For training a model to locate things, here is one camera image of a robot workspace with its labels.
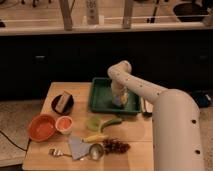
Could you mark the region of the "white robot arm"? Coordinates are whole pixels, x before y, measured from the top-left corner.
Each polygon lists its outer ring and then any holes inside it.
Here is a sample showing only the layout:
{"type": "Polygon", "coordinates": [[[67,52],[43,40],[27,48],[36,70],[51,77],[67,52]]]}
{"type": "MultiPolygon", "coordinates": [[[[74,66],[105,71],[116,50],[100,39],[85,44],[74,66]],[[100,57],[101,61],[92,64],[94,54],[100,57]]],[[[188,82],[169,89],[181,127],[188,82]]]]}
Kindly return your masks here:
{"type": "Polygon", "coordinates": [[[131,75],[124,60],[108,68],[112,92],[125,87],[153,105],[154,171],[205,171],[200,136],[200,110],[193,98],[131,75]]]}

